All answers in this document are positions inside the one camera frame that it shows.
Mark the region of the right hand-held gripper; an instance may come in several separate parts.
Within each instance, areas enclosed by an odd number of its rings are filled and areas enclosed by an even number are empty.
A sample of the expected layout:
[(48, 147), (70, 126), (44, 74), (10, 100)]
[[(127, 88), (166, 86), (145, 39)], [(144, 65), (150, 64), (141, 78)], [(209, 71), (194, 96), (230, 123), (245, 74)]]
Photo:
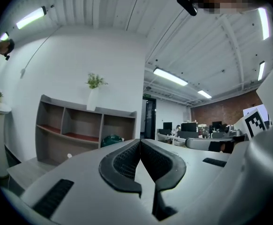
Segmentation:
[[(258, 133), (269, 128), (269, 115), (266, 107), (261, 104), (243, 110), (243, 116), (234, 124), (227, 125), (224, 132), (213, 132), (211, 138), (222, 139), (226, 137), (242, 137), (244, 140), (251, 140)], [(210, 146), (210, 139), (188, 138), (185, 146), (194, 150), (207, 150)]]

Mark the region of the person's right hand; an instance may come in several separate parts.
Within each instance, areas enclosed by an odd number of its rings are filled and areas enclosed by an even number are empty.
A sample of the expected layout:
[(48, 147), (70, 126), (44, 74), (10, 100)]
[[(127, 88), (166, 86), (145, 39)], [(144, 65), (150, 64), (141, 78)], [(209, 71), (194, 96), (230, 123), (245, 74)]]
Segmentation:
[(229, 141), (210, 142), (210, 145), (208, 147), (209, 151), (229, 153), (229, 154), (233, 152), (233, 149), (234, 149), (234, 143)]

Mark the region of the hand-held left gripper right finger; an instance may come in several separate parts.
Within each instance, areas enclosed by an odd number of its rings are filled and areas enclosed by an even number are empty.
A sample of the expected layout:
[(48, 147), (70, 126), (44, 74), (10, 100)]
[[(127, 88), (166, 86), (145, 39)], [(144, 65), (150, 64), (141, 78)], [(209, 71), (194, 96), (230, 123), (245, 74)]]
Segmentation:
[(142, 225), (216, 225), (221, 203), (211, 191), (230, 155), (141, 140), (140, 159), (155, 184)]

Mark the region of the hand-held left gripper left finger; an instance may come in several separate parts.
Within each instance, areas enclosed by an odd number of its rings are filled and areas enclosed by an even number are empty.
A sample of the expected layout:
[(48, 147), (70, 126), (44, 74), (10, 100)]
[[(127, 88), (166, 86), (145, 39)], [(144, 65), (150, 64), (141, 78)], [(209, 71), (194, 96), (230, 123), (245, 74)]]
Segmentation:
[(69, 158), (37, 179), (21, 199), (60, 225), (153, 225), (135, 181), (138, 139)]

